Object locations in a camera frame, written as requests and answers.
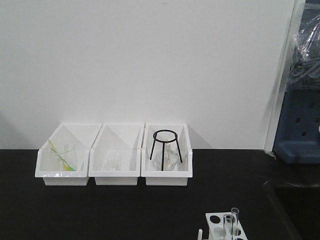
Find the white plastic tray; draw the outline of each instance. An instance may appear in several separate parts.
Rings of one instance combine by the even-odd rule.
[[[172,171],[157,170],[152,163],[154,157],[150,160],[154,142],[153,134],[162,129],[172,130],[178,135],[182,163],[178,162]],[[175,142],[166,144],[170,144],[171,149],[177,151],[177,144]],[[156,156],[159,151],[162,151],[162,143],[155,142],[153,156]],[[141,176],[145,177],[147,185],[186,186],[188,178],[192,178],[193,176],[192,157],[193,150],[191,148],[187,124],[146,124],[142,146]]]
[[[61,163],[52,153],[48,141],[39,149],[35,177],[43,178],[45,185],[85,186],[89,180],[89,154],[102,124],[61,123],[49,140],[53,143],[72,141],[75,143],[77,171],[61,170]]]
[[[137,185],[144,124],[103,124],[90,152],[89,176],[97,185]],[[105,169],[107,156],[121,154],[119,170]]]

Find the rack hole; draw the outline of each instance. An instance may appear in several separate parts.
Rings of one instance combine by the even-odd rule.
[[[218,224],[218,223],[220,223],[220,217],[218,217],[217,215],[212,215],[211,217],[210,217],[210,221],[212,222],[212,223],[214,223],[214,224]]]

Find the storage bin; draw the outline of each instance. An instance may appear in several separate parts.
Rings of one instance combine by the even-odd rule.
[[[89,176],[97,185],[137,185],[143,133],[144,124],[102,126],[90,152]]]
[[[171,130],[177,134],[177,141],[180,148],[182,163],[180,162],[179,150],[175,141],[166,143],[165,148],[169,148],[176,157],[176,165],[172,170],[159,169],[157,159],[161,158],[163,151],[163,144],[155,142],[153,135],[159,130]],[[174,135],[170,132],[158,134],[158,138],[163,141],[170,141]],[[163,185],[163,186],[186,186],[188,178],[192,178],[192,157],[193,151],[190,144],[188,127],[186,124],[146,124],[142,146],[142,162],[141,162],[141,176],[145,177],[147,185]]]
[[[49,138],[58,153],[52,151],[49,141],[39,149],[35,177],[43,178],[45,185],[85,186],[89,180],[90,149],[102,124],[60,124]],[[65,160],[73,170],[66,170]]]

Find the test tube rack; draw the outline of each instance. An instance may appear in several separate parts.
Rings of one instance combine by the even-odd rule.
[[[205,218],[209,226],[208,240],[223,240],[224,239],[224,215],[231,214],[231,212],[213,212],[206,213]],[[248,240],[244,229],[238,221],[238,234],[233,236],[233,240]],[[202,240],[203,230],[199,229],[197,240]]]

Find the blue container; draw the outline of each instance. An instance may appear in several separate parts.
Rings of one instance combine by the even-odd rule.
[[[286,163],[320,163],[320,92],[288,91],[284,95],[273,145]]]

